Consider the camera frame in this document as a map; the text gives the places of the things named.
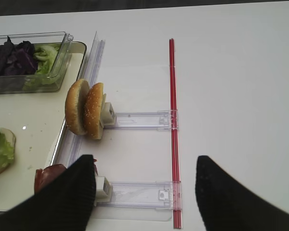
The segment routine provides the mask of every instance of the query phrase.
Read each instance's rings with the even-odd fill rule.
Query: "hamburger bun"
[[[103,135],[101,125],[101,110],[103,104],[103,83],[95,84],[89,91],[84,105],[84,127],[87,136],[93,140],[99,140]]]
[[[83,115],[89,89],[88,82],[84,79],[79,79],[71,86],[66,96],[66,126],[76,135],[85,135],[87,133],[83,124]]]

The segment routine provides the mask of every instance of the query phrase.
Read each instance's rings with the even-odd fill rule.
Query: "white surface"
[[[16,136],[15,162],[0,174],[0,211],[33,195],[35,170],[49,165],[65,116],[66,94],[82,58],[83,54],[72,54],[58,92],[0,95],[0,127]]]

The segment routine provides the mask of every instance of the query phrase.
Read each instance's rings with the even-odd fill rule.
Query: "plastic container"
[[[37,48],[42,44],[60,45],[57,57],[48,74],[0,76],[0,93],[50,92],[60,89],[70,60],[70,46],[73,36],[66,32],[9,35],[17,45],[30,41]],[[7,41],[7,36],[0,36],[0,45]]]
[[[0,211],[33,195],[35,170],[49,166],[53,153],[60,148],[56,144],[64,132],[66,95],[82,77],[86,45],[72,42],[70,55],[59,91],[0,94],[0,127],[11,130],[16,137],[15,162],[0,174]]]

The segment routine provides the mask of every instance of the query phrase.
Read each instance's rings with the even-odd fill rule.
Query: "red rod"
[[[179,145],[177,128],[177,98],[176,98],[176,81],[175,81],[175,62],[174,62],[174,40],[169,39],[169,59],[170,59],[170,97],[171,97],[171,157],[172,157],[172,181],[180,181],[179,172]],[[180,200],[180,195],[176,194],[175,200]],[[173,227],[181,229],[181,211],[173,211]]]

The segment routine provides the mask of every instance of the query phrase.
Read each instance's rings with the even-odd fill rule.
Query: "clear plastic tray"
[[[0,36],[0,45],[3,45],[7,41],[7,37],[7,35]],[[42,44],[57,44],[60,45],[60,50],[48,74],[0,76],[0,93],[50,92],[59,90],[71,57],[70,46],[73,36],[66,32],[53,32],[9,35],[9,38],[14,45],[23,41],[30,41],[35,45],[35,48]]]
[[[0,174],[0,211],[32,196],[35,170],[51,162],[65,117],[66,94],[80,76],[86,45],[73,42],[70,50],[70,64],[59,91],[0,94],[0,127],[16,136],[15,162]]]

